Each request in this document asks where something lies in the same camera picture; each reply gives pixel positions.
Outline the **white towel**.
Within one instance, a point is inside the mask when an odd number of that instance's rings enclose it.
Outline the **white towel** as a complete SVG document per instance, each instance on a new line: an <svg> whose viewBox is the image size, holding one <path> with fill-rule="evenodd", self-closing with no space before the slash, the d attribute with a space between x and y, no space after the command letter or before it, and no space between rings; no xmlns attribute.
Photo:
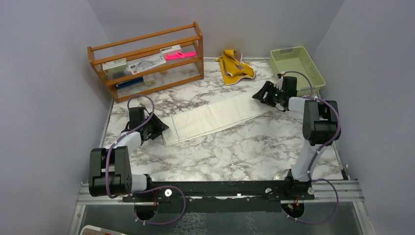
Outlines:
<svg viewBox="0 0 415 235"><path fill-rule="evenodd" d="M254 94L255 91L245 92L162 118L162 122L169 127L162 133L164 145L170 146L216 133L274 109L253 99Z"/></svg>

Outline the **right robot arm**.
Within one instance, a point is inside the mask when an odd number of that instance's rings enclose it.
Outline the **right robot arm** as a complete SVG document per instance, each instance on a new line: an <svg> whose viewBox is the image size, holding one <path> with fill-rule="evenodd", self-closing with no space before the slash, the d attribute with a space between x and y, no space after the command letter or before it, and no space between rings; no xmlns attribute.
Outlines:
<svg viewBox="0 0 415 235"><path fill-rule="evenodd" d="M323 152L340 137L341 127L336 101L297 96L297 78L281 76L281 87L267 81L252 98L265 105L299 112L304 144L295 165L284 179L282 193L288 199L309 196L312 175Z"/></svg>

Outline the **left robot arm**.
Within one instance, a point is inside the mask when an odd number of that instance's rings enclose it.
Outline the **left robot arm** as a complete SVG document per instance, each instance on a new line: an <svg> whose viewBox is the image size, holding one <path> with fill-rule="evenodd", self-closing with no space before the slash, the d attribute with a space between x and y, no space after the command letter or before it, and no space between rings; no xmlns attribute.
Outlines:
<svg viewBox="0 0 415 235"><path fill-rule="evenodd" d="M129 121L115 146L107 145L90 152L89 193L93 197L124 196L135 192L142 201L153 197L154 188L147 174L133 174L130 155L147 140L154 140L168 130L155 114L144 107L129 109Z"/></svg>

